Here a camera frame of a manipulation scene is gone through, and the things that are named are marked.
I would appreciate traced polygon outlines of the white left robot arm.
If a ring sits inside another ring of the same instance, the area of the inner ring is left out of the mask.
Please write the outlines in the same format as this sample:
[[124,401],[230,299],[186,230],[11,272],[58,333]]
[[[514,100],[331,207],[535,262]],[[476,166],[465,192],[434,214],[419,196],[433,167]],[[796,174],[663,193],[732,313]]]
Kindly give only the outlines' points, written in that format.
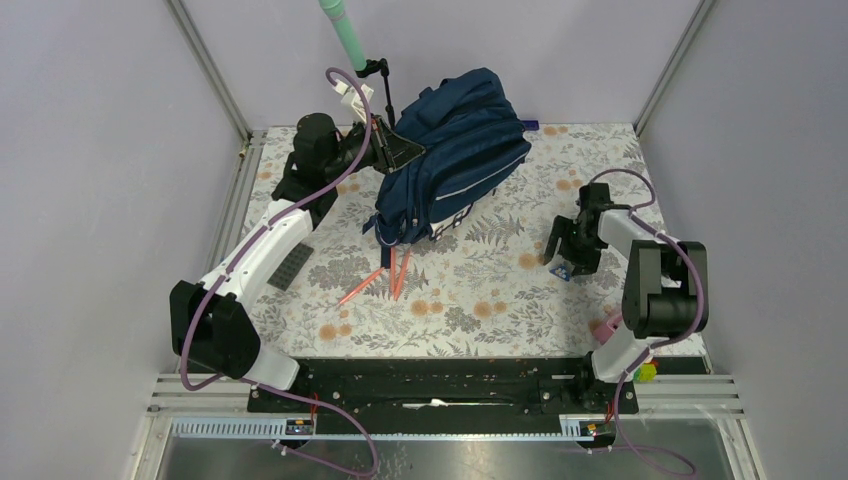
[[342,133],[327,114],[302,117],[296,127],[277,198],[238,245],[195,283],[180,281],[170,302],[172,346],[180,380],[198,391],[227,377],[272,388],[288,411],[309,401],[299,363],[263,343],[250,313],[278,267],[313,232],[335,201],[337,187],[361,168],[399,171],[424,155],[420,143],[364,114]]

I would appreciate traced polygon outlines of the navy blue backpack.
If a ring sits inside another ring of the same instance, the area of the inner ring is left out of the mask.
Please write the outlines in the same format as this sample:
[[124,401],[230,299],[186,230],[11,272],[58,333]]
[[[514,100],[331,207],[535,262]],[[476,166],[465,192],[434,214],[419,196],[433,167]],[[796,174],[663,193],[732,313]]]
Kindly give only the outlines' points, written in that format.
[[424,152],[384,176],[376,211],[363,226],[379,243],[384,268],[391,264],[391,249],[435,238],[439,223],[465,216],[531,150],[500,78],[485,67],[421,91],[395,131]]

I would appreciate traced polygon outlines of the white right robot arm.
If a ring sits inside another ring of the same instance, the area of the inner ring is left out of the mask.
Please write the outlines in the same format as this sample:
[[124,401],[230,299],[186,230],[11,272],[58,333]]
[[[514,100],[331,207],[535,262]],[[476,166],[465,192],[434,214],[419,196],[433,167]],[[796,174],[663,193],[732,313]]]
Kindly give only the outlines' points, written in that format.
[[606,183],[581,187],[578,207],[573,219],[555,217],[544,261],[561,257],[572,276],[596,273],[609,248],[627,262],[621,325],[589,354],[591,374],[573,386],[577,405],[597,412],[613,398],[611,383],[631,379],[654,350],[705,328],[707,250],[700,242],[674,239],[651,227],[633,207],[615,203]]

